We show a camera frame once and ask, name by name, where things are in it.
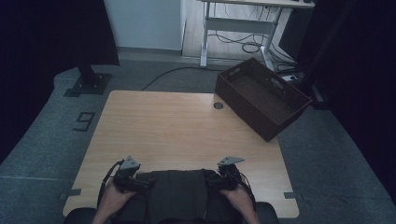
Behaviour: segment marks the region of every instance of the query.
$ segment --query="black stand base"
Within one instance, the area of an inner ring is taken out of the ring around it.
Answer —
[[[81,94],[95,94],[102,95],[105,92],[108,82],[111,79],[111,74],[95,74],[96,79],[93,83],[84,83],[83,78],[80,77],[73,89],[68,89],[64,93],[64,97],[79,97]]]

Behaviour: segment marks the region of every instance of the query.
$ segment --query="gray carpet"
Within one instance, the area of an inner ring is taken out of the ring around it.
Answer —
[[[120,61],[95,66],[112,74],[103,95],[64,97],[77,69],[54,79],[55,90],[29,131],[0,166],[0,223],[62,223],[73,186],[106,98],[113,90],[140,91],[159,74],[196,64]],[[212,65],[223,70],[229,66]],[[183,69],[146,91],[214,92],[217,72]],[[77,122],[92,112],[87,132]],[[281,223],[396,223],[396,208],[359,149],[329,111],[308,107],[279,136],[300,216]]]

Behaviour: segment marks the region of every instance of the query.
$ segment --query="wooden table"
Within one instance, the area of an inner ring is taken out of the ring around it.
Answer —
[[[214,103],[223,104],[216,109]],[[295,199],[277,139],[265,142],[216,94],[113,91],[97,124],[64,215],[78,207],[95,207],[102,179],[111,166],[131,155],[138,172],[218,170],[226,156],[247,176],[257,202],[268,202],[279,217],[297,217]]]
[[[279,22],[280,14],[284,7],[290,8],[313,8],[315,4],[313,2],[305,3],[303,0],[291,1],[291,0],[200,0],[206,3],[205,11],[205,28],[204,28],[204,42],[201,46],[201,61],[200,65],[206,67],[207,61],[207,31],[227,31],[227,32],[240,32],[250,34],[261,34],[268,35],[266,38],[265,46],[261,47],[262,57],[264,58],[265,65],[274,71],[274,67],[271,61],[271,55],[269,54],[269,48],[271,46],[274,34],[276,31],[277,24]],[[278,7],[276,15],[273,21],[252,21],[252,20],[236,20],[230,18],[217,18],[210,17],[210,4],[211,3],[225,3],[225,4],[238,4],[238,5],[254,5],[264,7]]]

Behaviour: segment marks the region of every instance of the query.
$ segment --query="black curtain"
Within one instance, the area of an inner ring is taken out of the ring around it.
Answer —
[[[307,76],[396,202],[396,14],[392,1],[319,1],[299,55]]]
[[[103,0],[2,0],[0,31],[1,162],[48,101],[57,74],[119,59]]]

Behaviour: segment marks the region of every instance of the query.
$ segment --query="desk leg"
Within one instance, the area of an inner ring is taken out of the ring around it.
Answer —
[[[268,38],[267,38],[267,42],[265,43],[265,46],[264,47],[261,47],[261,50],[262,50],[262,57],[264,58],[264,61],[265,61],[265,65],[269,68],[269,69],[271,69],[271,70],[275,70],[274,69],[274,67],[273,67],[273,65],[272,65],[272,62],[271,62],[271,54],[268,52],[269,51],[269,49],[270,49],[270,47],[271,47],[271,44],[272,44],[272,41],[273,41],[273,39],[274,39],[274,35],[275,35],[275,31],[276,31],[276,27],[277,27],[277,25],[278,25],[278,22],[279,22],[279,18],[280,18],[280,14],[282,14],[282,9],[283,9],[283,7],[280,7],[279,9],[278,9],[278,11],[277,11],[277,13],[276,13],[276,18],[274,19],[274,22],[273,22],[273,25],[271,26],[271,32],[270,32],[270,34],[268,35]]]
[[[205,14],[204,42],[202,43],[202,48],[201,48],[201,63],[200,63],[201,67],[206,67],[206,60],[207,60],[207,21],[209,20],[209,9],[210,9],[210,3],[208,2],[206,5],[206,14]]]

